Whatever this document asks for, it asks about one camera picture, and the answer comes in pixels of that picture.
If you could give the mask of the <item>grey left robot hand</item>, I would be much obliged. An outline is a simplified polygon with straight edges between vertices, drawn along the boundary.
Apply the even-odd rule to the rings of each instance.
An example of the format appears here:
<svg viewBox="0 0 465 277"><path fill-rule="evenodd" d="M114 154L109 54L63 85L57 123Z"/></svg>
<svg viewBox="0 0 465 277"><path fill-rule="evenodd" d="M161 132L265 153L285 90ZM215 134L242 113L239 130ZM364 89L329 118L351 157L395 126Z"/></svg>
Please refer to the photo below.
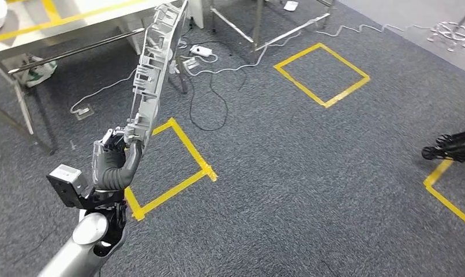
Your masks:
<svg viewBox="0 0 465 277"><path fill-rule="evenodd" d="M125 131L116 127L108 129L101 140L93 145L92 174L102 180L106 171L116 169L117 177L132 179L143 155L140 140L125 141Z"/></svg>

